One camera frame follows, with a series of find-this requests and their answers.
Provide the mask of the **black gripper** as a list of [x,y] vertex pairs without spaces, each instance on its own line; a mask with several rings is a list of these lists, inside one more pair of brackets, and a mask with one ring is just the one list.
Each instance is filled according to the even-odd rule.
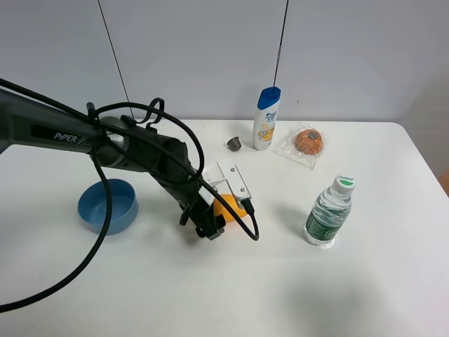
[[200,196],[201,185],[198,180],[180,184],[189,174],[181,168],[170,168],[154,174],[154,178],[167,193],[174,198],[182,209],[179,224],[185,226],[188,220],[195,224],[196,233],[200,238],[214,240],[219,237],[226,226],[223,215],[215,216],[212,206]]

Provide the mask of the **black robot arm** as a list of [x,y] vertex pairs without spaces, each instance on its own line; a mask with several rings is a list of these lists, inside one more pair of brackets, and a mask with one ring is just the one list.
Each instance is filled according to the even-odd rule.
[[215,239],[225,230],[213,204],[200,195],[192,174],[187,145],[155,128],[129,126],[116,117],[103,117],[99,126],[67,112],[9,91],[1,91],[1,149],[11,145],[45,147],[90,154],[98,148],[100,165],[149,173],[180,205],[180,224],[191,220],[197,235]]

